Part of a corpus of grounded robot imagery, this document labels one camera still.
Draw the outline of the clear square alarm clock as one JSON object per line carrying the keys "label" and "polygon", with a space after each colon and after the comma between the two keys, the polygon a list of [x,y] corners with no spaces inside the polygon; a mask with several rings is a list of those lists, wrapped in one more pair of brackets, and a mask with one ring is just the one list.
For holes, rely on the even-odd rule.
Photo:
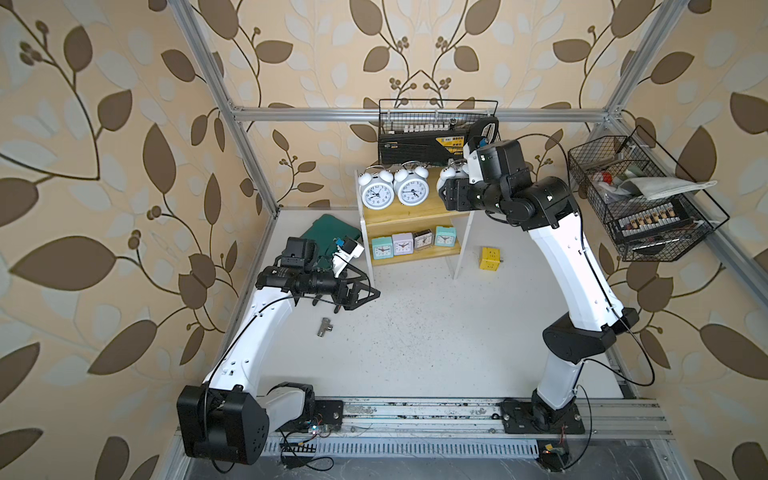
{"label": "clear square alarm clock", "polygon": [[414,249],[423,250],[433,245],[434,234],[431,229],[424,229],[413,234]]}

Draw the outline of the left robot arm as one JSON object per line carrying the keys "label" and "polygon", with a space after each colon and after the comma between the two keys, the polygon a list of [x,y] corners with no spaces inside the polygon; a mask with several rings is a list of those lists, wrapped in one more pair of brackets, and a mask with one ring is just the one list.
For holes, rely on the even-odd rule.
{"label": "left robot arm", "polygon": [[258,389],[272,342],[300,300],[352,311],[379,298],[368,275],[352,263],[363,253],[362,244],[345,237],[333,246],[324,256],[329,267],[321,268],[316,242],[290,237],[281,255],[258,274],[240,326],[221,358],[202,384],[186,386],[178,397],[188,457],[252,465],[272,432],[317,420],[311,385],[283,382],[264,396]]}

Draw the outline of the white twin-bell clock front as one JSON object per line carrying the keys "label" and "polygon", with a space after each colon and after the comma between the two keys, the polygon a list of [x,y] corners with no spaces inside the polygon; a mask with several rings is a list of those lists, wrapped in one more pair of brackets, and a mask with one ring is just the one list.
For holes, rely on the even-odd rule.
{"label": "white twin-bell clock front", "polygon": [[449,164],[441,170],[436,189],[437,191],[440,191],[448,180],[468,177],[468,167],[465,160],[450,161]]}

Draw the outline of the lilac square alarm clock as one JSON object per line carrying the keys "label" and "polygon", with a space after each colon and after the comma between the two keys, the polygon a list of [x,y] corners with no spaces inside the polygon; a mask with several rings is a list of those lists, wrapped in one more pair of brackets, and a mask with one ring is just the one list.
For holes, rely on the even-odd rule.
{"label": "lilac square alarm clock", "polygon": [[395,257],[414,253],[414,235],[411,232],[393,234],[391,238]]}

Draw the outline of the mint square alarm clock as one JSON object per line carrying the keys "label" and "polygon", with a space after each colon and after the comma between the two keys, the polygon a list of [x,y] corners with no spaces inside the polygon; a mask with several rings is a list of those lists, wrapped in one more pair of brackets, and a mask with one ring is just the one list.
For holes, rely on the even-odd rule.
{"label": "mint square alarm clock", "polygon": [[391,236],[373,238],[371,248],[374,260],[386,260],[394,257],[394,245]]}

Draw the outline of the white twin-bell clock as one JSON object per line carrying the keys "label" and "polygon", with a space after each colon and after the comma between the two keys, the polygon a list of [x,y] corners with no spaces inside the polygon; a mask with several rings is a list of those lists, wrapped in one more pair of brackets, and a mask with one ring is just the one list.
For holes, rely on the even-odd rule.
{"label": "white twin-bell clock", "polygon": [[394,190],[399,202],[406,207],[423,203],[429,196],[429,170],[419,162],[408,161],[394,174]]}
{"label": "white twin-bell clock", "polygon": [[450,161],[449,164],[441,170],[436,189],[437,191],[440,191],[448,180],[468,177],[468,167],[465,160]]}
{"label": "white twin-bell clock", "polygon": [[383,210],[395,199],[394,175],[380,165],[372,165],[358,177],[358,190],[363,206]]}

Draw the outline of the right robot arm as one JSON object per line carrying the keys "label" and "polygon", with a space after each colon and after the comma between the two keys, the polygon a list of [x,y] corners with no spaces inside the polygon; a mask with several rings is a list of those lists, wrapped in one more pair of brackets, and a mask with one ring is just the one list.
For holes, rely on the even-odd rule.
{"label": "right robot arm", "polygon": [[438,193],[449,211],[484,211],[527,232],[545,256],[568,311],[542,334],[549,355],[530,400],[501,404],[513,433],[581,433],[576,388],[586,362],[614,345],[638,321],[596,266],[583,233],[583,217],[569,185],[558,177],[534,181],[516,140],[479,138],[463,147],[465,168],[443,172]]}

